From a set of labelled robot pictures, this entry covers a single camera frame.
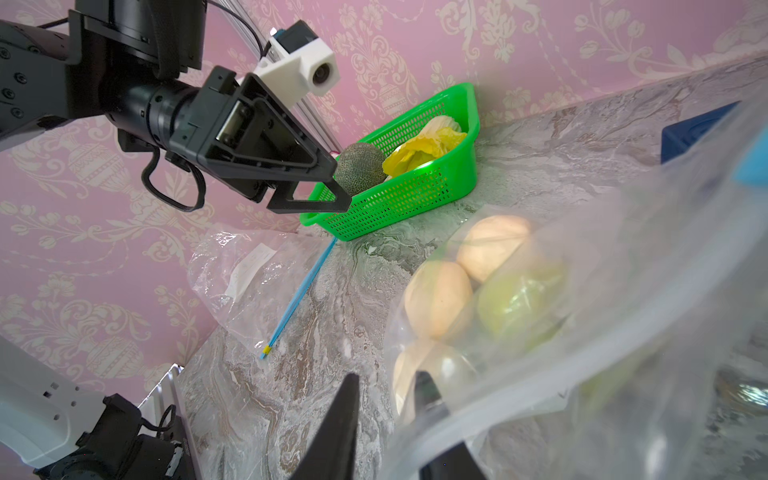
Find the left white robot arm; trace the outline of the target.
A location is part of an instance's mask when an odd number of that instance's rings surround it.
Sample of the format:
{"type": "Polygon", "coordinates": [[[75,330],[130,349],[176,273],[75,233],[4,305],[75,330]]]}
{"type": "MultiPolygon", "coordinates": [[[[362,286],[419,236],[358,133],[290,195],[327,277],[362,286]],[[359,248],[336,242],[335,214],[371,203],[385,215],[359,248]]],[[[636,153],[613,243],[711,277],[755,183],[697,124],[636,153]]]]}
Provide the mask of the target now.
{"type": "MultiPolygon", "coordinates": [[[[103,115],[126,152],[147,152],[199,191],[214,178],[276,214],[342,213],[335,159],[292,114],[339,80],[335,56],[298,21],[259,41],[257,68],[179,76],[202,64],[204,1],[79,1],[69,31],[1,25],[1,145],[103,115]]],[[[146,419],[120,395],[82,388],[11,342],[1,345],[1,440],[41,479],[194,479],[180,409],[146,419]]]]}

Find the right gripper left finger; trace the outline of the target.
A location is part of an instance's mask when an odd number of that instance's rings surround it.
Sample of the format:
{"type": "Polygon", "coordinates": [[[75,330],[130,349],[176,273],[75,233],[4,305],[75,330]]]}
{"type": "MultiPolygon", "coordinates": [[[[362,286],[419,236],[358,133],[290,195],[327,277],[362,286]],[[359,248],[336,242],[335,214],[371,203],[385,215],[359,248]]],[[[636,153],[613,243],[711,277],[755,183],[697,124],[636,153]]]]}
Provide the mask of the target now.
{"type": "Polygon", "coordinates": [[[359,409],[359,376],[349,373],[291,480],[354,478],[359,409]]]}

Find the clear zip-top bag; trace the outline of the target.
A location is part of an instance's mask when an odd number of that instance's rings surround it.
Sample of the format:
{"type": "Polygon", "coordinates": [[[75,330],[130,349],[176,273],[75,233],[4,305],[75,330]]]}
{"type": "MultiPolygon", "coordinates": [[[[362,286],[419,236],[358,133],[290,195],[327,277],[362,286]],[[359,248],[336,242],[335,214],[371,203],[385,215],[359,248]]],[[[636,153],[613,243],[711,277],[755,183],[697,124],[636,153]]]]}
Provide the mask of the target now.
{"type": "Polygon", "coordinates": [[[188,262],[187,278],[212,317],[265,358],[336,239],[215,225],[188,262]]]}
{"type": "MultiPolygon", "coordinates": [[[[426,261],[457,263],[472,216],[426,261]]],[[[554,309],[511,339],[480,323],[418,338],[391,315],[395,427],[382,479],[419,479],[433,423],[427,371],[485,479],[763,479],[767,475],[767,95],[741,101],[683,155],[562,217],[487,279],[562,261],[554,309]]]]}

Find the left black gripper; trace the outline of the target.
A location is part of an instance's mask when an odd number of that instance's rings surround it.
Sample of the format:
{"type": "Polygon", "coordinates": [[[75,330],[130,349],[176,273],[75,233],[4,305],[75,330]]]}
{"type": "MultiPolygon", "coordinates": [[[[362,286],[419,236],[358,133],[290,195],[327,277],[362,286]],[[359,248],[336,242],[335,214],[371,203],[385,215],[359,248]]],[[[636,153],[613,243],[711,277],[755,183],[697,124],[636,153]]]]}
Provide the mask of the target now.
{"type": "Polygon", "coordinates": [[[267,204],[275,214],[344,213],[352,201],[331,180],[335,159],[252,73],[239,82],[213,68],[179,114],[169,148],[249,200],[275,189],[267,204]],[[299,182],[323,182],[330,197],[297,199],[299,182]]]}

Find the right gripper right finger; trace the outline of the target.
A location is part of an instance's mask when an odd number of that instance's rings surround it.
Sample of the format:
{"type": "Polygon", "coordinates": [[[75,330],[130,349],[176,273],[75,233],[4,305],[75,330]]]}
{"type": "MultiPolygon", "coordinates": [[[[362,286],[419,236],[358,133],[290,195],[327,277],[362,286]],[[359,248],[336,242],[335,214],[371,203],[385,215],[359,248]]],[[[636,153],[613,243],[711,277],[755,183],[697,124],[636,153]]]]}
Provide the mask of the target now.
{"type": "Polygon", "coordinates": [[[430,447],[427,459],[419,467],[419,479],[485,479],[486,476],[470,453],[466,443],[448,436],[446,422],[450,411],[433,377],[418,370],[414,379],[413,404],[415,419],[427,421],[436,428],[426,439],[430,447]]]}

